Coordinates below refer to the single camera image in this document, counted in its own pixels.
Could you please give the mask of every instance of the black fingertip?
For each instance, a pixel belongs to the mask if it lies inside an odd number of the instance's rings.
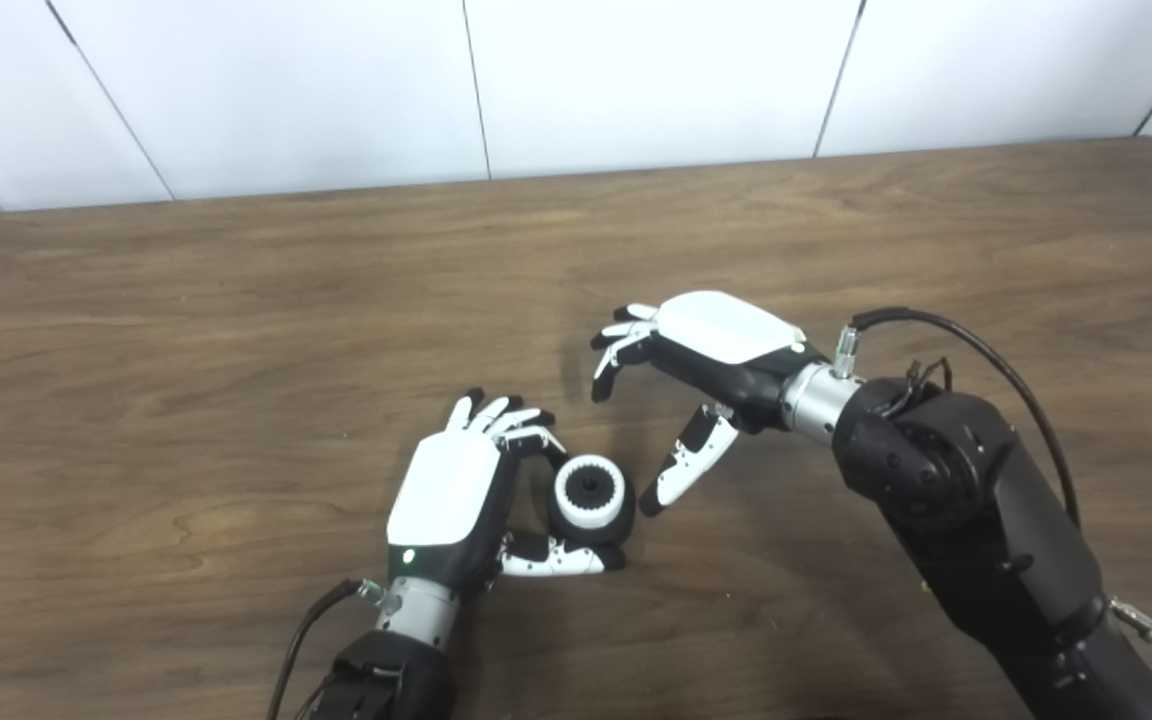
[[[655,493],[655,484],[646,488],[643,497],[639,498],[639,510],[643,511],[649,518],[654,518],[657,515],[664,510],[664,505],[660,505],[660,498]]]
[[[612,397],[612,378],[609,376],[596,378],[594,388],[590,389],[589,397],[594,402],[602,402],[607,397]]]
[[[602,562],[604,573],[611,573],[613,570],[623,570],[626,568],[626,552],[619,547],[607,547],[607,546],[596,546],[590,547],[598,556],[599,562]]]

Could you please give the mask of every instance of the white and black cylindrical object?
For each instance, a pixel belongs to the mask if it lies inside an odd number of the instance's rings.
[[[634,529],[634,486],[607,457],[579,455],[554,477],[550,532],[568,544],[616,547]]]

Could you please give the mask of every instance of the black arm segment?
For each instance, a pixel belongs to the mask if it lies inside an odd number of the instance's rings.
[[[982,397],[865,382],[838,419],[847,487],[882,510],[950,621],[1039,720],[1152,720],[1152,670],[1111,620],[1101,569],[1015,430]]]

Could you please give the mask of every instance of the white finger segment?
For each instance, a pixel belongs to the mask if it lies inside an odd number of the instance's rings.
[[[699,450],[688,450],[682,442],[675,441],[672,453],[673,465],[659,473],[655,482],[657,500],[660,505],[668,506],[679,500],[687,488],[694,486],[696,480],[699,480],[702,475],[726,454],[732,444],[736,442],[738,434],[740,430],[719,416]]]
[[[526,560],[505,553],[500,558],[500,574],[521,578],[553,578],[558,575],[593,575],[602,573],[602,560],[589,547],[567,550],[558,539],[550,538],[550,555],[544,560]]]
[[[456,401],[456,404],[452,407],[452,417],[447,419],[448,430],[463,430],[470,420],[470,414],[473,411],[473,397],[465,395]]]
[[[518,425],[526,423],[526,420],[539,418],[540,412],[539,407],[525,407],[525,409],[515,410],[513,414],[500,415],[499,418],[488,425],[486,434],[497,435],[506,432],[508,429],[516,429]]]
[[[470,432],[480,433],[483,430],[488,429],[488,425],[494,423],[499,418],[500,414],[503,414],[506,407],[509,406],[508,397],[495,397],[492,402],[488,402],[479,414],[475,415],[473,419],[470,420],[467,430]]]

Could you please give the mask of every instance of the robotic fingers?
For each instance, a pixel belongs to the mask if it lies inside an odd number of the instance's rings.
[[[657,479],[643,492],[639,508],[644,515],[653,518],[679,500],[736,442],[740,432],[727,419],[730,416],[732,410],[727,406],[700,406],[696,409],[696,415],[673,442],[673,452],[660,465]]]
[[[602,358],[591,397],[611,397],[624,365],[650,363],[713,397],[679,435],[643,493],[644,515],[679,500],[736,441],[740,432],[794,427],[785,394],[805,369],[826,365],[797,325],[722,291],[688,291],[660,306],[631,304],[590,341]],[[854,382],[847,382],[854,391]]]

